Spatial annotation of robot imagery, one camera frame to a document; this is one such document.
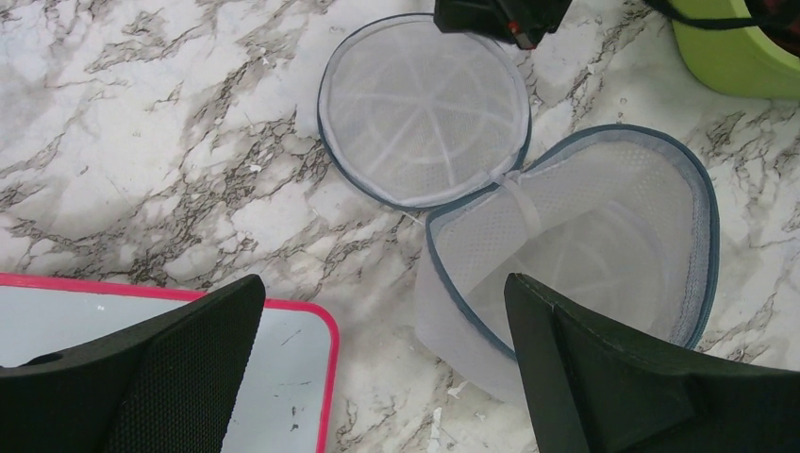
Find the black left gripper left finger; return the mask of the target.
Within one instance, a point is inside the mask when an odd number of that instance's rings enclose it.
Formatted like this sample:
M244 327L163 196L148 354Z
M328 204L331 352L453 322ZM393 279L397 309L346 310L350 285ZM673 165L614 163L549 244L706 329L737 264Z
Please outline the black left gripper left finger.
M218 452L265 302L250 275L1 372L5 452Z

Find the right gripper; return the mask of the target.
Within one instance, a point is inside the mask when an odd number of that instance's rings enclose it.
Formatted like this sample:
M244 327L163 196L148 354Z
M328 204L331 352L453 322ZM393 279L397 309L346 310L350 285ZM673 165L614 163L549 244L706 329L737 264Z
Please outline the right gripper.
M442 33L473 33L533 50L558 30L570 0L436 0L434 24Z

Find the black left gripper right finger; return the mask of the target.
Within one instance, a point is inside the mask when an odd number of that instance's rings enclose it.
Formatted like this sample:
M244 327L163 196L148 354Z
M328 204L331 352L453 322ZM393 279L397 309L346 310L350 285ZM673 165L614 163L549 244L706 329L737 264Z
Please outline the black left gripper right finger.
M542 452L795 452L799 375L669 344L511 274L504 297Z

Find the white mesh laundry bag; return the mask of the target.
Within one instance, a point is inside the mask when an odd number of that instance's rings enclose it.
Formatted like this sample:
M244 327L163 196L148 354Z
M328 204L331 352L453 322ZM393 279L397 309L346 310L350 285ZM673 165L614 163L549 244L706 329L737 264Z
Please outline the white mesh laundry bag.
M708 172L683 143L642 126L593 126L526 164L533 115L509 52L442 33L424 13L345 38L316 115L348 181L384 205L426 212L416 335L482 391L524 398L504 302L511 274L696 347L720 226Z

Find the pink framed whiteboard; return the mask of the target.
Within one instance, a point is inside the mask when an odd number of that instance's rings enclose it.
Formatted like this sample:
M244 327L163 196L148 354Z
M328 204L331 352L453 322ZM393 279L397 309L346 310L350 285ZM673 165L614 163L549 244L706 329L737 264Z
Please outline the pink framed whiteboard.
M15 366L201 297L197 291L1 276L1 363ZM225 452L323 452L340 334L309 302L268 299L225 436Z

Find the green plastic basket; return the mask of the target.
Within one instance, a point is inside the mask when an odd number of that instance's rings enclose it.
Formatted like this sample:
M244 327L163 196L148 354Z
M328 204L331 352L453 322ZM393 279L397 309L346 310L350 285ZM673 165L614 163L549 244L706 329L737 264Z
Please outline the green plastic basket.
M788 35L759 27L703 30L673 22L680 56L703 84L723 94L799 99L799 21Z

